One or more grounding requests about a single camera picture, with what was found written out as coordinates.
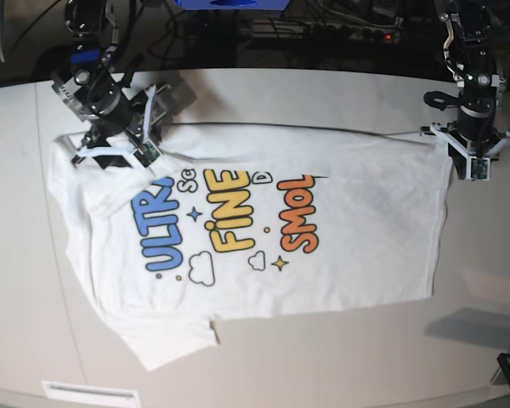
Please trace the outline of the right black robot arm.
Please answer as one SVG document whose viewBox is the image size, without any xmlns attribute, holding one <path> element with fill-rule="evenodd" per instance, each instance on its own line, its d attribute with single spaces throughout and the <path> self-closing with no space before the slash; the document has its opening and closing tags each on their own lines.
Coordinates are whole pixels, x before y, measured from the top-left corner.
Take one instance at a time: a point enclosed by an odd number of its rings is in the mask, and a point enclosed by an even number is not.
<svg viewBox="0 0 510 408">
<path fill-rule="evenodd" d="M 135 56 L 121 79 L 112 76 L 138 17 L 138 3 L 130 1 L 127 28 L 121 34 L 112 1 L 68 1 L 65 5 L 71 51 L 67 61 L 52 73 L 52 89 L 80 121 L 90 123 L 73 148 L 73 166 L 91 158 L 103 169 L 131 167 L 131 156 L 148 167 L 160 155 L 151 135 L 156 90 L 150 88 L 131 99 L 123 92 L 131 87 L 144 57 Z"/>
</svg>

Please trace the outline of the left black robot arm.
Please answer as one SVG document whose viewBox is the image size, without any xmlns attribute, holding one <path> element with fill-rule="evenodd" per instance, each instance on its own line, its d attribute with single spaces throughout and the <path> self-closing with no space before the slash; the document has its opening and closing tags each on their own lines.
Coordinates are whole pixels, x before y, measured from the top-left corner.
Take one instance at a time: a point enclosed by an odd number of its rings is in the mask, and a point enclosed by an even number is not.
<svg viewBox="0 0 510 408">
<path fill-rule="evenodd" d="M 491 164 L 510 145 L 510 130 L 495 126 L 507 86 L 498 55 L 510 52 L 510 1 L 448 1 L 439 19 L 447 32 L 443 62 L 458 94 L 427 92 L 423 101 L 440 111 L 455 109 L 456 119 L 421 132 L 446 144 L 459 179 L 486 181 Z"/>
</svg>

